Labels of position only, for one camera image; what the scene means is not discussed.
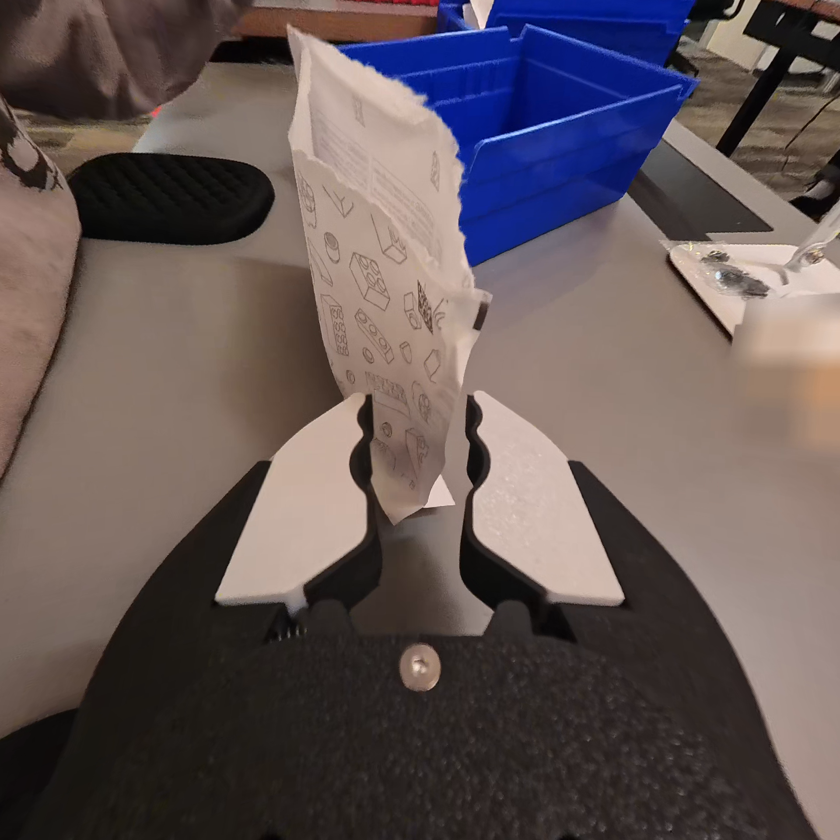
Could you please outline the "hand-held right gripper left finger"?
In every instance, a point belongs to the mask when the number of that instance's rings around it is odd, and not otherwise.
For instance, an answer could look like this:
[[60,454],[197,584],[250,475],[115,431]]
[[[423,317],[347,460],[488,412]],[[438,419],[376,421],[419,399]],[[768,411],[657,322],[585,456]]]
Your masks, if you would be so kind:
[[215,594],[220,606],[347,610],[380,583],[372,399],[355,393],[274,454]]

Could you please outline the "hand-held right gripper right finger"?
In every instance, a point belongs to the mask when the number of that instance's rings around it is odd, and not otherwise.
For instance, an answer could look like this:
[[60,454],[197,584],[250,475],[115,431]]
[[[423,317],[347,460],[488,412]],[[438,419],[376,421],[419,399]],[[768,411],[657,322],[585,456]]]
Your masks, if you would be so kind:
[[571,463],[487,392],[467,398],[470,489],[459,549],[467,590],[492,610],[519,602],[550,632],[562,607],[619,607],[625,594]]

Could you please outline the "white book stand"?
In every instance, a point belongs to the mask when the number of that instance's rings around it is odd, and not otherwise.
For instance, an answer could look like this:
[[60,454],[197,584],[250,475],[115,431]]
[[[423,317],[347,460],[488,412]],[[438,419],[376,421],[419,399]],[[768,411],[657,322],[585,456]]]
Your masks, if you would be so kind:
[[707,287],[695,289],[681,278],[696,293],[718,325],[728,335],[733,335],[751,301],[836,295],[839,292],[839,268],[826,257],[826,248],[838,237],[838,231],[839,208],[836,203],[814,231],[797,246],[710,241],[726,249],[736,265],[767,283],[771,292],[766,299],[745,301],[723,296]]

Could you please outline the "short blue storage bin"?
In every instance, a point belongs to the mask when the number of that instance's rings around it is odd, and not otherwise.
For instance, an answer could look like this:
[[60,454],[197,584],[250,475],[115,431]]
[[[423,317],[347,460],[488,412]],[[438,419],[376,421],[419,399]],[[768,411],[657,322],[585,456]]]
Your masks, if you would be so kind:
[[450,128],[471,266],[625,195],[698,80],[530,24],[342,46]]

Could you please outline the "long blue storage bin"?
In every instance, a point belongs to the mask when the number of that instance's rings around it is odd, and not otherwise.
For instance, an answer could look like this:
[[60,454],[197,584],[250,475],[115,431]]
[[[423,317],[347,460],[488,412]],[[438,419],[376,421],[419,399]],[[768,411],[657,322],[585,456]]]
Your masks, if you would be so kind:
[[496,1],[481,28],[544,28],[657,66],[682,35],[693,1]]

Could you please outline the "person's left forearm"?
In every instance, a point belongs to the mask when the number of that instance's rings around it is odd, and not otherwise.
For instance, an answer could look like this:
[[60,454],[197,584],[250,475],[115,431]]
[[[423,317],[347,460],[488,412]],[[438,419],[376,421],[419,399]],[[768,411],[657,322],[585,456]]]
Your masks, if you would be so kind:
[[65,120],[147,114],[188,89],[251,1],[2,1],[1,90]]

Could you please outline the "black desk mat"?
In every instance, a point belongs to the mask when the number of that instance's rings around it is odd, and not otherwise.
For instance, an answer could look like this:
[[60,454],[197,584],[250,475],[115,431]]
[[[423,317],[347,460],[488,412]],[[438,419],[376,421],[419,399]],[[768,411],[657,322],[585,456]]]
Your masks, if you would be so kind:
[[773,230],[709,174],[665,140],[650,152],[627,195],[668,239]]

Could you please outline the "small clear plastic parts bag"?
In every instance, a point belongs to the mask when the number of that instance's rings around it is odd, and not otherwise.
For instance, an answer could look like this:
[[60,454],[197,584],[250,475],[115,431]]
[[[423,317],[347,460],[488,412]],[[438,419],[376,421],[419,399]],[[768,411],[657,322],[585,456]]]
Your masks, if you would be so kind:
[[680,241],[667,244],[666,250],[672,267],[695,289],[707,287],[723,296],[745,301],[770,296],[767,283],[736,265],[720,245]]

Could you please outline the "person's beige sweatshirt torso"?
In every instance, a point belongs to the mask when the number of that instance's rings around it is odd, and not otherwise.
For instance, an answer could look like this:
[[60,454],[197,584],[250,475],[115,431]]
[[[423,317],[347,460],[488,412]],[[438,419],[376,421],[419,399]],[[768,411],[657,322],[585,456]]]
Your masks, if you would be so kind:
[[67,180],[2,99],[2,476],[65,321],[80,236]]

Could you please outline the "black wrist rest pad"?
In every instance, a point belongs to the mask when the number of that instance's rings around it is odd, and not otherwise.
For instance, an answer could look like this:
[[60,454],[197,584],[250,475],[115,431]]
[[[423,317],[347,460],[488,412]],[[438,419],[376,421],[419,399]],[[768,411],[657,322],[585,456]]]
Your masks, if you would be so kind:
[[241,161],[164,153],[105,154],[68,186],[85,238],[153,245],[223,245],[252,235],[275,190]]

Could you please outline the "wooden top office table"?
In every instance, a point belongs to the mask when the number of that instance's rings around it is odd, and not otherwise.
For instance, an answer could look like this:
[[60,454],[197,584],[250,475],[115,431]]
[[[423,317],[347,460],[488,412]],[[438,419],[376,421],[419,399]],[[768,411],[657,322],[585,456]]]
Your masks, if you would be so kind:
[[839,26],[838,2],[759,2],[744,34],[776,48],[776,54],[717,142],[718,152],[728,158],[733,155],[796,59],[839,71],[839,35],[830,39],[814,35],[820,23]]

